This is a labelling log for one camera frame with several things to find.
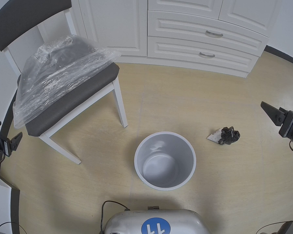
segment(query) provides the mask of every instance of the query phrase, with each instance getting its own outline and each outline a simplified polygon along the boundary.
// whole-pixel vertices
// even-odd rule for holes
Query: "chair backrest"
[[[0,51],[32,27],[69,8],[71,0],[9,0],[0,9]]]

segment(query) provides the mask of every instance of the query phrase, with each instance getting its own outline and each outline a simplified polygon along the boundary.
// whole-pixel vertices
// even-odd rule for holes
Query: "crumpled black plastic bag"
[[[235,131],[233,127],[224,127],[222,129],[222,138],[218,141],[218,144],[231,145],[231,143],[236,142],[240,138],[239,131]]]

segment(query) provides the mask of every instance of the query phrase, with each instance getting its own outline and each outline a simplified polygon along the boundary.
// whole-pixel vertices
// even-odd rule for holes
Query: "chair frame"
[[[72,35],[77,35],[76,29],[74,27],[73,19],[70,13],[70,9],[64,10],[66,20],[70,29],[70,33]],[[17,66],[14,58],[11,55],[11,52],[9,50],[9,47],[6,47],[3,50],[6,58],[8,59],[12,69],[16,73],[17,76],[21,74],[21,71],[19,67]],[[68,122],[70,122],[72,119],[74,119],[77,115],[79,115],[81,112],[83,112],[85,109],[90,107],[92,104],[94,104],[96,101],[101,99],[103,96],[107,95],[109,92],[113,92],[114,99],[116,102],[117,111],[119,114],[119,118],[121,120],[121,124],[123,127],[127,127],[127,118],[125,114],[125,108],[123,99],[121,96],[121,88],[119,86],[118,76],[114,81],[106,85],[104,88],[102,88],[100,91],[96,92],[93,96],[91,96],[89,99],[84,101],[82,104],[75,107],[72,111],[70,111],[67,115],[65,115],[62,119],[60,119],[55,125],[53,125],[51,128],[49,128],[47,131],[45,131],[43,134],[39,136],[41,140],[43,140],[45,143],[47,143],[49,146],[51,146],[53,149],[58,151],[60,154],[63,154],[65,157],[69,158],[71,161],[75,162],[76,164],[80,164],[81,160],[76,157],[71,152],[63,149],[60,147],[57,143],[55,143],[50,137],[57,132],[60,128],[62,128],[64,125],[66,125]]]

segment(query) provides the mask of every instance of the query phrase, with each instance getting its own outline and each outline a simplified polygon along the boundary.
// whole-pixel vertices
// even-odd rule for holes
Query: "white trash can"
[[[162,191],[183,186],[196,165],[193,147],[173,132],[158,132],[146,137],[135,154],[135,169],[148,186]]]

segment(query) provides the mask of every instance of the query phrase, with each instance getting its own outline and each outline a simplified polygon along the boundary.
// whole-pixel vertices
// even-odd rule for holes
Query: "black cable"
[[[129,209],[127,206],[125,206],[125,205],[123,205],[123,204],[121,204],[121,203],[119,203],[119,202],[112,201],[112,200],[107,200],[107,201],[105,201],[105,202],[103,203],[103,205],[102,205],[102,212],[101,212],[101,226],[100,226],[100,227],[101,227],[101,234],[104,234],[104,233],[103,233],[103,228],[102,228],[102,225],[103,225],[103,207],[104,207],[104,205],[105,205],[106,202],[113,202],[113,203],[119,204],[119,205],[125,207],[125,211],[130,211],[130,209]]]
[[[16,222],[5,222],[5,223],[3,223],[3,224],[0,224],[0,227],[2,226],[2,225],[4,225],[4,224],[8,224],[8,223],[12,223],[12,224],[17,224],[18,226],[20,226],[18,223],[16,223]]]
[[[281,224],[281,223],[286,223],[286,222],[288,222],[288,221],[277,222],[277,223],[273,223],[273,224]],[[267,225],[263,226],[262,228],[265,228],[266,226],[273,225],[273,224],[267,224]]]
[[[6,158],[6,154],[2,150],[0,150],[0,152],[2,152],[2,159],[0,160],[0,164],[1,164],[4,161],[4,159]]]
[[[293,151],[293,148],[291,147],[291,142],[292,142],[292,141],[290,140],[289,147],[290,147],[291,150]]]

